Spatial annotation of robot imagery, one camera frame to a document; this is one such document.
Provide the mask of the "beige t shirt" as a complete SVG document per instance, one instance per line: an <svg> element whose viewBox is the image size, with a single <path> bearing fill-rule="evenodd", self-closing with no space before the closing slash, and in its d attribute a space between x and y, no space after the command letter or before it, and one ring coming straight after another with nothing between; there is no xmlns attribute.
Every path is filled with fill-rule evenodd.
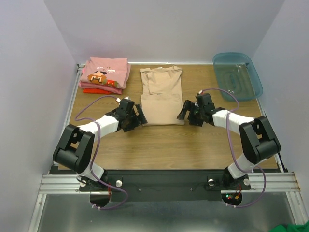
<svg viewBox="0 0 309 232"><path fill-rule="evenodd" d="M141 107L147 126L183 125L177 119L183 107L182 68L140 69L142 80Z"/></svg>

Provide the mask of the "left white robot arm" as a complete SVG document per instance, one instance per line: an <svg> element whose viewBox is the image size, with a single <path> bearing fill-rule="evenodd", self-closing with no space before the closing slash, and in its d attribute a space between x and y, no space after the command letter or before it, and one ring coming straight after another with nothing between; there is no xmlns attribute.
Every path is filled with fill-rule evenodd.
<svg viewBox="0 0 309 232"><path fill-rule="evenodd" d="M128 98L116 101L118 107L97 120L89 118L88 124L67 125L53 153L53 161L90 179L96 190L103 190L109 184L106 170L94 163L94 143L99 147L102 137L119 130L131 131L147 123L139 104Z"/></svg>

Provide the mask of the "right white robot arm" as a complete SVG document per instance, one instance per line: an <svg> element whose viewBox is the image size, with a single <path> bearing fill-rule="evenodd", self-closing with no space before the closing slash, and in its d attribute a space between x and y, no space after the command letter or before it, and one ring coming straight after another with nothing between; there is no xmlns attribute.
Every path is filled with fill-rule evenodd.
<svg viewBox="0 0 309 232"><path fill-rule="evenodd" d="M240 116L222 107L217 108L209 93L198 93L195 102L186 100L177 119L183 120L187 113L191 125L201 127L208 123L225 128L230 149L233 148L230 133L240 136L242 154L236 158L235 153L231 152L233 163L224 169L222 177L222 183L228 189L237 186L240 178L281 150L268 118Z"/></svg>

